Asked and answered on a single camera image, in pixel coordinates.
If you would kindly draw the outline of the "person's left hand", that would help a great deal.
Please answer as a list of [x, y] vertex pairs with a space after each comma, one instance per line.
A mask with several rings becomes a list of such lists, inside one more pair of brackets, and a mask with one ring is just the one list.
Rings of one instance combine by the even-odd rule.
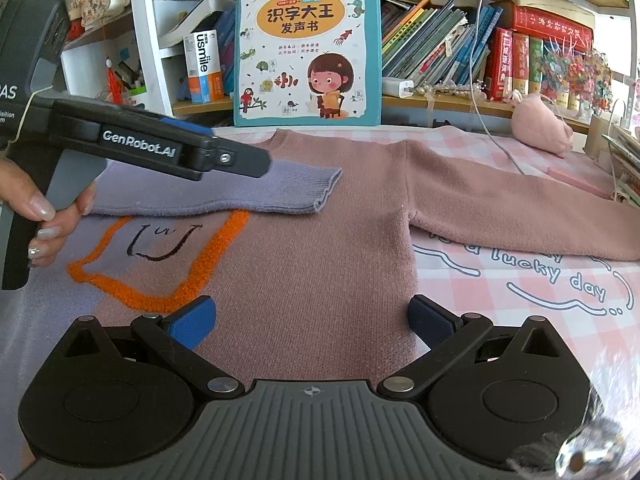
[[82, 217], [88, 216], [96, 198], [92, 182], [66, 209], [55, 210], [25, 171], [7, 159], [1, 161], [1, 201], [20, 216], [35, 221], [38, 230], [28, 245], [29, 265], [50, 266]]

